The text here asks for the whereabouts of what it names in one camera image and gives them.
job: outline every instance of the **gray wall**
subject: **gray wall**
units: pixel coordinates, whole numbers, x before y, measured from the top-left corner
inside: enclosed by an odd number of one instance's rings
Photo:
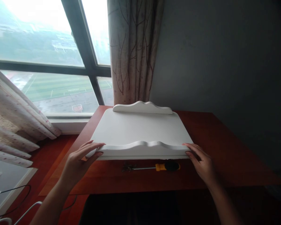
[[[214,113],[281,169],[281,6],[167,0],[150,101]]]

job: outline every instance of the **left hand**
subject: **left hand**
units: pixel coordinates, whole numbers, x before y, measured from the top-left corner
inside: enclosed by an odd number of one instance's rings
[[[74,186],[83,178],[92,163],[95,162],[103,152],[96,152],[86,161],[81,159],[92,150],[102,147],[103,145],[105,145],[105,143],[93,143],[93,140],[88,141],[80,146],[77,151],[69,154],[62,175],[58,181],[62,188],[66,188],[69,192],[74,188]]]

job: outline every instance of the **soccer field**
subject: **soccer field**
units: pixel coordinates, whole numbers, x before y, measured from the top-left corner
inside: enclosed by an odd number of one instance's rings
[[[102,79],[98,83],[101,90],[112,88],[109,79]],[[54,73],[34,74],[22,89],[22,92],[32,101],[91,91],[93,91],[93,88],[88,76]]]

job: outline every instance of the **white wooden panel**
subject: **white wooden panel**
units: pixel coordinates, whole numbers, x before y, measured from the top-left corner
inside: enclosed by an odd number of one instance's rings
[[[183,143],[193,143],[177,113],[131,113],[107,109],[91,140],[106,145],[99,159],[187,158]]]
[[[129,112],[129,113],[157,113],[157,114],[173,114],[169,107],[159,107],[152,102],[138,101],[131,105],[117,104],[113,107],[114,112]]]

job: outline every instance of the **curtain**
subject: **curtain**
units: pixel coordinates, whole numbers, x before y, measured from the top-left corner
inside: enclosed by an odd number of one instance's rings
[[[163,7],[163,0],[107,1],[114,104],[149,100]]]
[[[55,139],[61,132],[0,72],[0,161],[31,166],[35,142]]]

